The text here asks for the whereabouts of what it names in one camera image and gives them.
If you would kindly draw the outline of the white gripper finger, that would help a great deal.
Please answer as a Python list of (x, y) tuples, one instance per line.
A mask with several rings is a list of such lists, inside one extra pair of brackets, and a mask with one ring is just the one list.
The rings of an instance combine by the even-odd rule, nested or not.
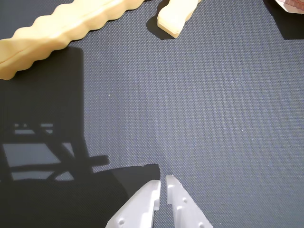
[(160, 180), (147, 182), (109, 219), (106, 228), (151, 228), (160, 193)]
[(177, 178), (173, 175), (167, 175), (166, 185), (167, 203), (172, 205), (174, 226), (176, 228), (213, 227)]

